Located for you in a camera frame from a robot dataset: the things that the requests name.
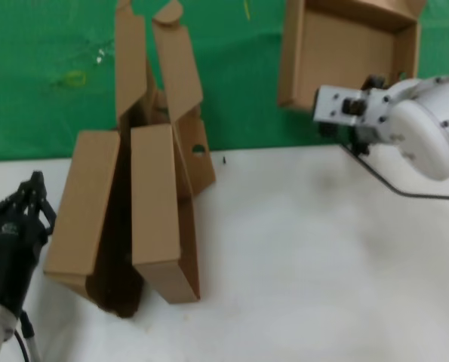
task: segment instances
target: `green backdrop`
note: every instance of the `green backdrop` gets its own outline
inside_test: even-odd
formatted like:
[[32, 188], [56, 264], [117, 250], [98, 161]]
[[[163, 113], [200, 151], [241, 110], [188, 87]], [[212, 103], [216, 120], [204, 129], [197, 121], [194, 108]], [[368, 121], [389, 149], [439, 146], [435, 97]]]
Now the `green backdrop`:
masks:
[[[285, 0], [248, 0], [250, 19], [243, 1], [182, 0], [211, 148], [322, 143], [308, 117], [276, 106]], [[134, 0], [154, 69], [150, 18], [165, 2]], [[114, 127], [114, 9], [115, 0], [0, 0], [0, 160], [70, 156], [79, 130]], [[421, 23], [420, 75], [449, 73], [449, 0], [429, 0]]]

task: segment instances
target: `white tabletop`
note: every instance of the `white tabletop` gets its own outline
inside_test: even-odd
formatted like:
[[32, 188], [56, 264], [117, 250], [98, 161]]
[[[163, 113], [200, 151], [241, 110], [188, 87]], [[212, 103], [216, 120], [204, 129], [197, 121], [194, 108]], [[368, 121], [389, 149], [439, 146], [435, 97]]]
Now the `white tabletop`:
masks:
[[[202, 301], [147, 288], [119, 320], [40, 266], [25, 308], [44, 362], [449, 362], [449, 202], [395, 196], [336, 147], [213, 160], [195, 202]], [[371, 161], [404, 189], [449, 193], [393, 149]], [[0, 163], [0, 200], [34, 169], [57, 209], [69, 160]], [[22, 360], [14, 339], [0, 360]]]

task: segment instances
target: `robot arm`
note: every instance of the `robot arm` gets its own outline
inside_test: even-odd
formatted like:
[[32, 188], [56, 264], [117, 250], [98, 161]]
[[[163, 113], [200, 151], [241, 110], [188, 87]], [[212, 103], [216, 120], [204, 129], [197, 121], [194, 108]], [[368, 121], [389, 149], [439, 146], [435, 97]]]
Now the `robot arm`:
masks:
[[395, 145], [421, 174], [448, 179], [449, 77], [383, 84], [370, 77], [361, 90], [320, 87], [313, 118], [322, 135], [347, 126], [356, 155], [367, 154], [369, 145]]

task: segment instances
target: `open cardboard box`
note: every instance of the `open cardboard box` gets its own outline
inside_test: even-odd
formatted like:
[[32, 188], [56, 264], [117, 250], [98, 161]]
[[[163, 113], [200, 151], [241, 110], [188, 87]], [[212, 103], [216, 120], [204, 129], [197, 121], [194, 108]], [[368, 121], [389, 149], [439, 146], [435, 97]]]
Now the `open cardboard box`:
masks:
[[132, 263], [169, 303], [199, 300], [192, 191], [170, 124], [137, 127], [132, 142]]
[[[130, 0], [118, 3], [118, 131], [80, 133], [45, 263], [49, 278], [123, 318], [138, 308], [142, 276], [169, 302], [199, 299], [192, 197], [215, 175], [182, 12], [174, 0], [152, 25], [163, 94], [144, 19]], [[195, 155], [196, 145], [205, 152]]]
[[288, 0], [278, 103], [310, 110], [322, 85], [360, 89], [417, 76], [426, 0]]

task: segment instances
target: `box flap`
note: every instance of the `box flap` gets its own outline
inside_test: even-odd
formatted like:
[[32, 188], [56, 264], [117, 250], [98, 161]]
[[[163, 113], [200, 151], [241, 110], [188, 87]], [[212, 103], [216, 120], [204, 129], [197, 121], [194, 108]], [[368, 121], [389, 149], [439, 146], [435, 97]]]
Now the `box flap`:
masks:
[[180, 258], [174, 140], [170, 124], [136, 127], [132, 146], [132, 264]]
[[297, 77], [305, 0], [287, 0], [284, 16], [283, 41], [279, 64], [278, 104], [292, 103], [298, 94]]
[[355, 0], [364, 2], [397, 14], [418, 18], [426, 6], [427, 0]]
[[177, 0], [171, 0], [156, 15], [153, 20], [161, 25], [174, 26], [179, 24], [179, 20], [184, 13], [182, 4]]
[[176, 124], [192, 194], [199, 195], [216, 182], [204, 122], [198, 112], [189, 112]]
[[203, 99], [189, 32], [179, 24], [182, 13], [182, 5], [172, 0], [152, 19], [158, 62], [172, 122], [176, 122]]
[[409, 9], [411, 10], [411, 13], [416, 18], [420, 17], [423, 9], [427, 4], [427, 0], [405, 0], [405, 1], [407, 2]]
[[45, 272], [92, 274], [119, 147], [117, 132], [83, 131], [78, 135]]
[[63, 284], [67, 288], [73, 290], [78, 295], [82, 296], [86, 300], [95, 303], [95, 301], [88, 295], [87, 289], [86, 289], [86, 280], [87, 277], [81, 276], [81, 275], [68, 275], [68, 274], [54, 274], [54, 273], [47, 273], [45, 274], [51, 278], [52, 280]]
[[147, 91], [146, 29], [131, 0], [120, 0], [115, 12], [115, 107], [120, 118]]

